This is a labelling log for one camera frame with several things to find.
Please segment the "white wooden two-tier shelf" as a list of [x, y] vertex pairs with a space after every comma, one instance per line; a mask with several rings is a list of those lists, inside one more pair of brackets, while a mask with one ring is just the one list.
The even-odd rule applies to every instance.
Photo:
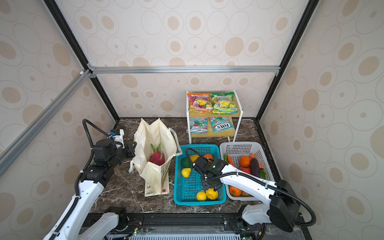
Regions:
[[[238, 93], [236, 90], [230, 90], [230, 92], [234, 93], [234, 102], [238, 109], [237, 113], [229, 114], [229, 115], [215, 115], [213, 113], [198, 113], [198, 112], [191, 112], [190, 111], [190, 104], [189, 104], [189, 98], [187, 96], [187, 103], [186, 103], [186, 114], [187, 114], [187, 124], [188, 124], [188, 135], [189, 135], [189, 144], [192, 143], [192, 138], [227, 138], [229, 142], [235, 142], [238, 131], [240, 128], [240, 124], [244, 115], [244, 111], [241, 105], [241, 102], [238, 97]], [[211, 118], [211, 117], [225, 117], [228, 118], [229, 121], [233, 124], [234, 128], [230, 130], [224, 130], [218, 133], [214, 133], [213, 127], [208, 120], [208, 133], [204, 135], [191, 133], [190, 130], [190, 118]]]

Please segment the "large yellow citrus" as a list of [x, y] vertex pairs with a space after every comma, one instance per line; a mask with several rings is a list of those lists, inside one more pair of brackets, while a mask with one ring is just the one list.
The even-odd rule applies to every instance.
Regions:
[[211, 188], [206, 190], [206, 196], [209, 200], [216, 200], [219, 197], [219, 193], [217, 190]]

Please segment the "teal plastic basket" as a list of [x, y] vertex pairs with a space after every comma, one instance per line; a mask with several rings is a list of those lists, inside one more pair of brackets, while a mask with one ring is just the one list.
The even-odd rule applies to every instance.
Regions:
[[191, 144], [181, 145], [183, 154], [176, 157], [175, 165], [175, 186], [174, 186], [174, 202], [180, 206], [209, 206], [223, 204], [227, 200], [225, 186], [222, 185], [218, 189], [219, 196], [215, 200], [206, 199], [201, 202], [197, 200], [198, 192], [203, 190], [201, 175], [195, 170], [191, 171], [188, 178], [182, 176], [182, 160], [186, 157], [186, 149], [196, 150], [201, 155], [210, 154], [220, 159], [221, 154], [219, 147], [212, 144]]

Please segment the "black right corner post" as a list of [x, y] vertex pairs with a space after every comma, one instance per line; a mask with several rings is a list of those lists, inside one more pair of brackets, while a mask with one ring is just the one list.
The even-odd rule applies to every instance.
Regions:
[[310, 0], [308, 1], [308, 4], [304, 10], [304, 13], [302, 17], [300, 18], [300, 21], [298, 23], [298, 26], [293, 34], [293, 37], [288, 45], [288, 48], [283, 56], [282, 62], [280, 64], [280, 70], [277, 73], [277, 75], [274, 77], [268, 92], [262, 102], [261, 108], [255, 118], [255, 123], [259, 123], [274, 95], [275, 90], [277, 89], [281, 78], [283, 77], [283, 74], [285, 73], [291, 58], [311, 20], [311, 17], [313, 16], [313, 13], [315, 12], [317, 6], [319, 4], [319, 0]]

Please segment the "green lime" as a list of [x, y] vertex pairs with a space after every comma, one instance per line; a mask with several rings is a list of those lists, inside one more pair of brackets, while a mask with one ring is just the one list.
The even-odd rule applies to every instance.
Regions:
[[183, 169], [186, 169], [186, 168], [191, 168], [192, 164], [187, 158], [184, 158], [181, 160], [181, 166]]

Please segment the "pink dragon fruit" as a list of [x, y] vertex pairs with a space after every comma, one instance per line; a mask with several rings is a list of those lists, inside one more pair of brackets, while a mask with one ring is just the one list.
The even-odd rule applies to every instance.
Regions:
[[157, 148], [151, 144], [151, 148], [153, 150], [153, 154], [150, 157], [150, 162], [158, 166], [163, 165], [165, 163], [165, 154], [162, 151], [161, 144], [159, 144]]

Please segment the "orange tangerine in white basket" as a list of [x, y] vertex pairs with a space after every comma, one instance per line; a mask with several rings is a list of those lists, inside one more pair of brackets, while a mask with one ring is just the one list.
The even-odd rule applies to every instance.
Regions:
[[248, 156], [242, 156], [240, 158], [240, 165], [242, 168], [249, 168], [251, 164], [251, 158]]

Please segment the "orange bell pepper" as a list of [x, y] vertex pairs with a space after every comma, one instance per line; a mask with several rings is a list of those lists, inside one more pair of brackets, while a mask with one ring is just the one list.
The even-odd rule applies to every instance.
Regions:
[[233, 187], [233, 186], [230, 186], [229, 187], [229, 191], [230, 191], [230, 195], [233, 196], [233, 197], [240, 197], [242, 195], [242, 190], [236, 188], [236, 187]]

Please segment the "black corner frame post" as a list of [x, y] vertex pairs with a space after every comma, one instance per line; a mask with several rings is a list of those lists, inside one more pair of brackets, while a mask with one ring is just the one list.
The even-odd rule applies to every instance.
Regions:
[[91, 65], [80, 46], [80, 43], [78, 42], [77, 38], [74, 35], [74, 32], [72, 31], [70, 25], [66, 21], [62, 11], [59, 8], [59, 5], [56, 3], [56, 1], [44, 1], [45, 5], [47, 6], [49, 12], [51, 13], [52, 17], [54, 18], [55, 22], [57, 23], [59, 29], [63, 33], [64, 37], [66, 38], [68, 44], [72, 48], [73, 52], [75, 53], [77, 59], [79, 60], [80, 64], [85, 70], [89, 70], [91, 72], [91, 81], [96, 88], [98, 94], [100, 95], [102, 101], [104, 102], [105, 106], [107, 107], [109, 113], [111, 114], [112, 118], [116, 123], [119, 122], [120, 117], [115, 110], [111, 100], [106, 94], [106, 91], [104, 90], [101, 82], [99, 81], [96, 74], [93, 73], [93, 70], [91, 70]]

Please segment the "orange fruit in teal basket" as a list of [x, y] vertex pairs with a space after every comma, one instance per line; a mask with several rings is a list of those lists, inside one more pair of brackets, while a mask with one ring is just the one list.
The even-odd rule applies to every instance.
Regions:
[[212, 161], [213, 160], [213, 156], [211, 154], [206, 154], [204, 155], [204, 158], [208, 161]]

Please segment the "aluminium diagonal rail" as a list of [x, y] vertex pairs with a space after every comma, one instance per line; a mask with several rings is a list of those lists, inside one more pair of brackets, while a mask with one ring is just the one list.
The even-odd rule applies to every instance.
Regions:
[[9, 169], [25, 148], [90, 76], [90, 70], [83, 70], [1, 154], [1, 175]]

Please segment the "yellow lemon front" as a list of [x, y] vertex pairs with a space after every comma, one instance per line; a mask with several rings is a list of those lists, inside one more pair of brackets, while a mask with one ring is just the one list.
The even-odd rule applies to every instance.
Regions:
[[196, 199], [199, 202], [204, 202], [207, 199], [206, 192], [204, 192], [204, 191], [198, 192], [197, 195], [196, 195]]

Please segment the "floral cream grocery tote bag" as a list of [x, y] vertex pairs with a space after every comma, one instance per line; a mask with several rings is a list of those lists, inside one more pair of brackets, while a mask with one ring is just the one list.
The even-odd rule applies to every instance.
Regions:
[[171, 160], [183, 154], [176, 132], [160, 119], [152, 124], [141, 119], [134, 141], [137, 145], [129, 172], [137, 170], [145, 180], [146, 197], [168, 194]]

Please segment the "orange pink snack bag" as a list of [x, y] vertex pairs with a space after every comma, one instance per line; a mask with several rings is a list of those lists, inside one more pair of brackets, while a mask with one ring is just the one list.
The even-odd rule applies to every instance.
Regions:
[[210, 94], [188, 93], [190, 112], [209, 113], [213, 110]]

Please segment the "green Fox's candy bag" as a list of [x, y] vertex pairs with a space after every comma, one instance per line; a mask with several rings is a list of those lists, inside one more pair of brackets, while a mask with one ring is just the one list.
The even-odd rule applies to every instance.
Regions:
[[219, 133], [234, 128], [230, 119], [226, 117], [211, 117], [210, 122], [214, 133]]

